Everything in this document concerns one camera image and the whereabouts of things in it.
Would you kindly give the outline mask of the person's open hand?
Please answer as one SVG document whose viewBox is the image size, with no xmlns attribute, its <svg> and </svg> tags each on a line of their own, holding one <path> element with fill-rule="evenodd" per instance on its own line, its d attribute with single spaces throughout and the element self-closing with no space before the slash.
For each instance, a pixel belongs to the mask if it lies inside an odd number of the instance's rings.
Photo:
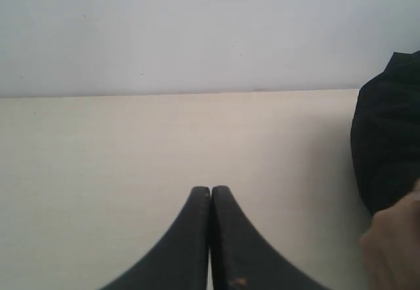
<svg viewBox="0 0 420 290">
<path fill-rule="evenodd" d="M 370 289 L 419 289 L 419 182 L 373 216 L 360 242 Z"/>
</svg>

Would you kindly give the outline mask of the black sleeved forearm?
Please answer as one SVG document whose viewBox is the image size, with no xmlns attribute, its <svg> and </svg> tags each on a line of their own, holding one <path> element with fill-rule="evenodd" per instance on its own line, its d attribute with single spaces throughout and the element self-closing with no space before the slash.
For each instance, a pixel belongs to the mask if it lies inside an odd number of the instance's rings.
<svg viewBox="0 0 420 290">
<path fill-rule="evenodd" d="M 419 180 L 418 52 L 394 52 L 360 89 L 350 147 L 358 192 L 371 215 L 413 190 Z"/>
</svg>

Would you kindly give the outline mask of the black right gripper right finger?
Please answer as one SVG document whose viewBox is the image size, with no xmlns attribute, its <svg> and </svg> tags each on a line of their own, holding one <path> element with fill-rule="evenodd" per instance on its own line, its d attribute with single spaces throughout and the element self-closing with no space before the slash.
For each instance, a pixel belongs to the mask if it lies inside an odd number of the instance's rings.
<svg viewBox="0 0 420 290">
<path fill-rule="evenodd" d="M 229 187 L 216 186 L 211 195 L 209 248 L 214 289 L 325 288 L 292 265 L 261 236 Z"/>
</svg>

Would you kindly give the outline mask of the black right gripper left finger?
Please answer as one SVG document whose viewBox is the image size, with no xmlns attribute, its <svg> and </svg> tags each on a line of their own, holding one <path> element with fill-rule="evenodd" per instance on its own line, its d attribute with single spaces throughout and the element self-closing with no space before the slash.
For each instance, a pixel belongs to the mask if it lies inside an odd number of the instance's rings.
<svg viewBox="0 0 420 290">
<path fill-rule="evenodd" d="M 210 191 L 196 186 L 163 237 L 105 289 L 206 289 Z"/>
</svg>

